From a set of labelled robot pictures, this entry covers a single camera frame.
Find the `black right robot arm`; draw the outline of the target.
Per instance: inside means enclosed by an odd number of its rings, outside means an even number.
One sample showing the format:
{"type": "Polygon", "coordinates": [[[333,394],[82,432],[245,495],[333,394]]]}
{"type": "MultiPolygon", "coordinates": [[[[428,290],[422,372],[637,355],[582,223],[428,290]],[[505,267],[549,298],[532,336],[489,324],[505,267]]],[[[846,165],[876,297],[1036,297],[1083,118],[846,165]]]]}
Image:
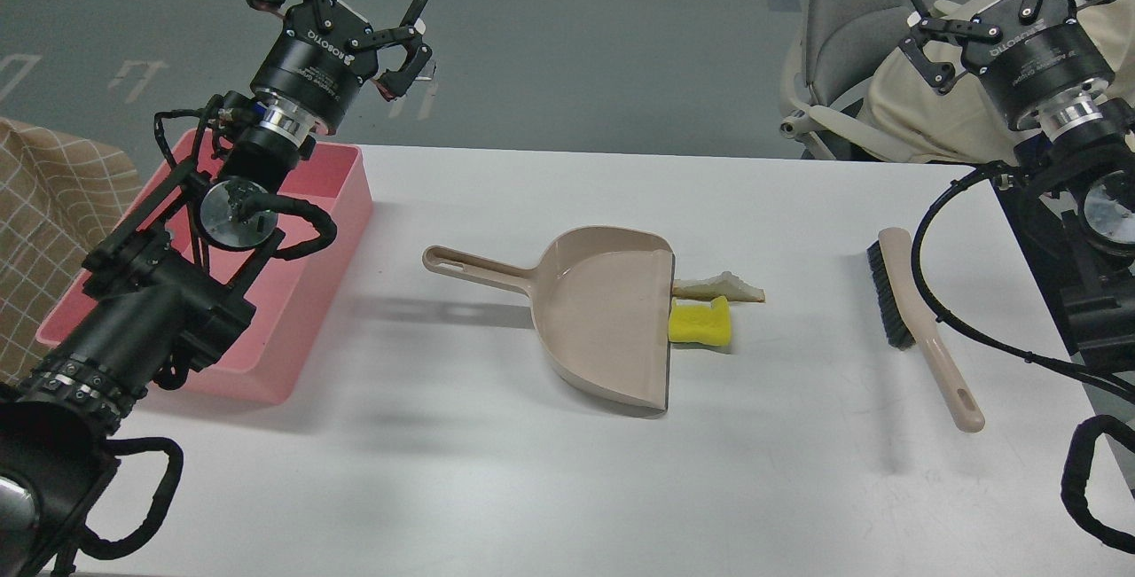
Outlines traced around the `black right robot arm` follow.
{"type": "Polygon", "coordinates": [[[1044,152],[1025,154],[1016,165],[994,161],[953,181],[931,204],[913,234],[884,229],[868,251],[885,265],[893,310],[907,323],[913,341],[933,368],[951,363],[938,326],[1018,356],[1026,363],[1132,400],[1132,107],[1105,97],[1115,73],[1087,35],[1081,8],[1117,0],[997,0],[970,19],[933,16],[923,0],[911,0],[919,16],[899,44],[928,87],[947,95],[957,83],[950,62],[925,53],[936,41],[960,48],[960,64],[976,77],[1011,131],[1039,129],[1044,152]],[[1033,354],[969,326],[930,290],[920,270],[920,246],[933,218],[955,196],[977,183],[1001,183],[1016,191],[1019,221],[1037,214],[1037,199],[1067,193],[1075,208],[1061,214],[1074,274],[1059,302],[1084,363],[1033,354]]]}

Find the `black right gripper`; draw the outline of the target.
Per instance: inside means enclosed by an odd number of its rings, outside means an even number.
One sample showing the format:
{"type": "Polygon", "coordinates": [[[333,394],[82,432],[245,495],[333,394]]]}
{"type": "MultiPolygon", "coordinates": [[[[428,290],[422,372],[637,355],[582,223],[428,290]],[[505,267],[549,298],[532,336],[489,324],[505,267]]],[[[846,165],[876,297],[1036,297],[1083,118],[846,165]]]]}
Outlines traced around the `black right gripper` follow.
{"type": "Polygon", "coordinates": [[[967,53],[965,72],[978,77],[1010,131],[1070,132],[1103,120],[1099,101],[1115,73],[1078,22],[1074,0],[997,0],[968,20],[934,16],[924,0],[911,5],[899,49],[938,95],[952,92],[961,74],[925,48],[947,43],[967,53]]]}

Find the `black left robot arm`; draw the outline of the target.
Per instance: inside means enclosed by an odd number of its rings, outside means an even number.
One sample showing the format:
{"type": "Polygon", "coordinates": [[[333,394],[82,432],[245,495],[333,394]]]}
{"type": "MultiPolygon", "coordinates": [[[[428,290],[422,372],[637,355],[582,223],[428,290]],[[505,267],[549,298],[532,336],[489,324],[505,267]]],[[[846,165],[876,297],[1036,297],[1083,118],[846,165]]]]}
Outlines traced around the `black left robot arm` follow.
{"type": "Polygon", "coordinates": [[[169,173],[82,261],[96,307],[3,390],[5,576],[69,576],[77,554],[121,559],[153,540],[185,455],[168,437],[118,440],[121,420],[150,385],[178,390],[222,359],[269,262],[333,245],[333,215],[281,185],[361,87],[395,101],[422,80],[428,3],[377,30],[343,0],[247,0],[281,19],[250,95],[155,112],[169,173]]]}

